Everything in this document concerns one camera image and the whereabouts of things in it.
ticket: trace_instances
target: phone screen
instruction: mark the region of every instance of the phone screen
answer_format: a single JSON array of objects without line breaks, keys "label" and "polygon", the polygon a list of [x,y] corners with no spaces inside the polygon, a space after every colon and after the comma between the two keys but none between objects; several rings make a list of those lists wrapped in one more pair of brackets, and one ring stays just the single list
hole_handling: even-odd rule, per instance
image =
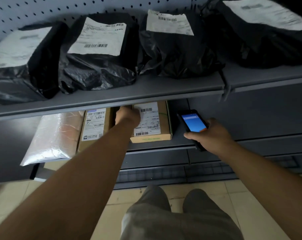
[{"label": "phone screen", "polygon": [[199,118],[196,113],[190,114],[183,114],[181,115],[187,126],[189,127],[190,131],[192,132],[202,132],[207,129],[205,124]]}]

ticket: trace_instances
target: cardboard box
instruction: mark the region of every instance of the cardboard box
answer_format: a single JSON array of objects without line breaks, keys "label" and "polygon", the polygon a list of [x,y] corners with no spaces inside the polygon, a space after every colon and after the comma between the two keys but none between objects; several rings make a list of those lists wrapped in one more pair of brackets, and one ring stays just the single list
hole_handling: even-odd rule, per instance
[{"label": "cardboard box", "polygon": [[113,109],[92,109],[85,112],[77,152],[93,144],[114,125]]},{"label": "cardboard box", "polygon": [[132,143],[172,139],[171,118],[167,101],[133,105],[140,110],[141,122],[130,138]]}]

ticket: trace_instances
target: person's left arm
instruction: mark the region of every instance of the person's left arm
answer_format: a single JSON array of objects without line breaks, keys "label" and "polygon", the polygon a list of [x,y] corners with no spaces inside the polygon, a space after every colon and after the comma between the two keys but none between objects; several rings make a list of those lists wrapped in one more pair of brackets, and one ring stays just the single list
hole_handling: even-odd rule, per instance
[{"label": "person's left arm", "polygon": [[0,240],[90,239],[115,185],[138,110],[121,107],[116,125],[63,165],[0,225]]}]

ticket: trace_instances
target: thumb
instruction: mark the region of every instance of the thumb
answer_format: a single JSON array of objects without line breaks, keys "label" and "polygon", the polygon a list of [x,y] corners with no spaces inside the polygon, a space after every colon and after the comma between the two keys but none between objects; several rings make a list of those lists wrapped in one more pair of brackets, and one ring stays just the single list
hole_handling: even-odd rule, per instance
[{"label": "thumb", "polygon": [[201,133],[199,132],[185,132],[183,135],[187,139],[196,140],[196,141],[199,141],[201,137]]}]

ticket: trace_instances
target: package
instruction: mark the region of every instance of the package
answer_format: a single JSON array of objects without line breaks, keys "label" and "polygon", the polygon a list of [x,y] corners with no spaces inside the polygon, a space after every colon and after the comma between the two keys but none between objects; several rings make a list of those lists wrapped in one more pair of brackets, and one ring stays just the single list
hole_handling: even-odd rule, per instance
[{"label": "package", "polygon": [[135,104],[140,111],[140,124],[130,138],[132,143],[167,141],[172,139],[172,127],[167,101]]},{"label": "package", "polygon": [[290,11],[289,5],[272,0],[208,0],[201,14],[212,38],[241,66],[302,64],[302,16]]},{"label": "package", "polygon": [[76,154],[83,111],[44,115],[21,166],[69,159]]},{"label": "package", "polygon": [[65,23],[34,24],[0,41],[0,105],[43,101],[58,91]]},{"label": "package", "polygon": [[92,109],[85,112],[85,119],[78,144],[83,151],[114,126],[113,108]]},{"label": "package", "polygon": [[104,90],[133,84],[138,48],[139,26],[129,14],[80,17],[61,46],[61,91]]},{"label": "package", "polygon": [[195,12],[173,15],[149,10],[139,36],[143,51],[137,69],[141,75],[180,79],[209,75],[223,68]]}]

